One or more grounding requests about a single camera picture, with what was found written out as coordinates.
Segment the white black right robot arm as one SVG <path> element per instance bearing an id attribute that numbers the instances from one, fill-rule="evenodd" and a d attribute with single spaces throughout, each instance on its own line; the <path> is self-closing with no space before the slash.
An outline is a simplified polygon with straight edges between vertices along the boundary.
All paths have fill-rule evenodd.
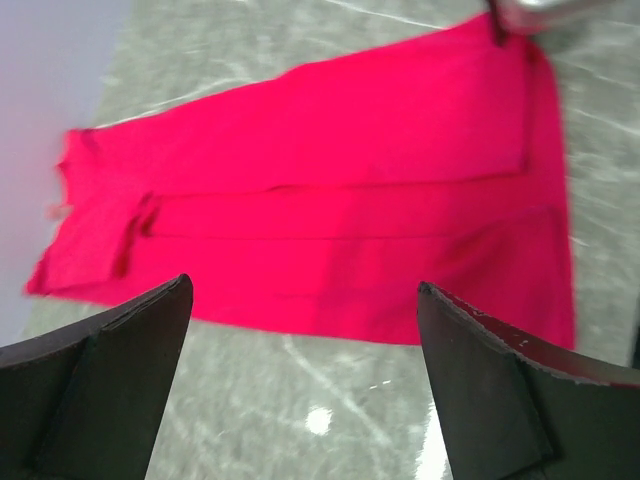
<path id="1" fill-rule="evenodd" d="M 594 0 L 487 0 L 491 35 L 503 46 L 510 34 L 531 35 L 586 14 L 607 1 Z"/>

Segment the red t shirt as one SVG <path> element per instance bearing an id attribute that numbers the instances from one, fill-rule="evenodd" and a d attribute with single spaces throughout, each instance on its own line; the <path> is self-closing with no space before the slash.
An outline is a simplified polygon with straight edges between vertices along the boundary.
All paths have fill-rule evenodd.
<path id="1" fill-rule="evenodd" d="M 26 284 L 116 305 L 179 274 L 196 318 L 415 345 L 430 282 L 575 344 L 556 79 L 487 15 L 68 133 Z"/>

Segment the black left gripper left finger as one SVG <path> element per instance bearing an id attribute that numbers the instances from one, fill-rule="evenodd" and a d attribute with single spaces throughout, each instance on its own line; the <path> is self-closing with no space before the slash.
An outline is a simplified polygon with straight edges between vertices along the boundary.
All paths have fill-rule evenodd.
<path id="1" fill-rule="evenodd" d="M 180 275 L 2 347 L 2 478 L 144 478 L 192 305 L 192 281 Z"/>

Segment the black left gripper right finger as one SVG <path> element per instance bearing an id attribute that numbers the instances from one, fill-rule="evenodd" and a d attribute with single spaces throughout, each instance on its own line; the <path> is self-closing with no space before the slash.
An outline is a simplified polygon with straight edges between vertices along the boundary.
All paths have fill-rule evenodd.
<path id="1" fill-rule="evenodd" d="M 454 478 L 638 478 L 638 370 L 557 347 L 430 283 L 417 317 Z"/>

